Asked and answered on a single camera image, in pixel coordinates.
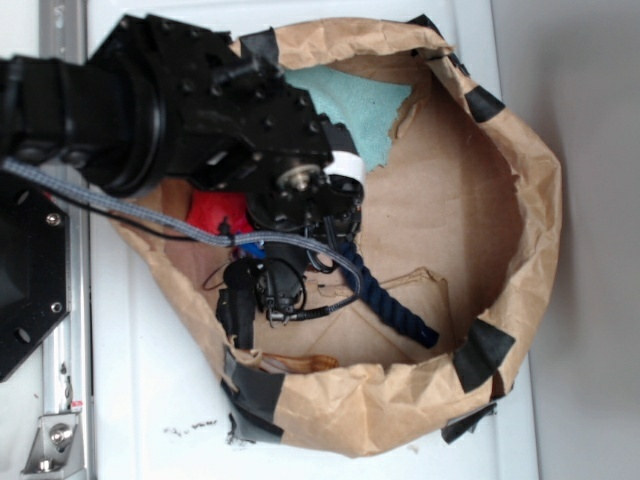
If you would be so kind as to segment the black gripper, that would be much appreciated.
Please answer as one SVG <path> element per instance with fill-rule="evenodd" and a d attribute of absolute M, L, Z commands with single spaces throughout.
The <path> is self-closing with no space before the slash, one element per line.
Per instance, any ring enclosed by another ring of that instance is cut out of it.
<path fill-rule="evenodd" d="M 190 29 L 169 42 L 164 61 L 176 87 L 178 122 L 170 177 L 204 191 L 241 192 L 262 229 L 353 235 L 362 181 L 332 173 L 355 145 L 347 128 L 317 113 L 291 86 L 274 30 L 247 35 L 234 52 L 223 34 Z"/>

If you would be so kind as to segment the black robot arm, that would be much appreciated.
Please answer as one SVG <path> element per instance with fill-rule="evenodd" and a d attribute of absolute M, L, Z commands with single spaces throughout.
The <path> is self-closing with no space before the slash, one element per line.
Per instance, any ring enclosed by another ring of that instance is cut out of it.
<path fill-rule="evenodd" d="M 337 171 L 355 146 L 345 126 L 290 85 L 273 30 L 225 32 L 123 17 L 82 65 L 1 64 L 1 152 L 59 160 L 116 197 L 178 178 L 246 195 L 263 229 L 356 233 L 364 184 Z"/>

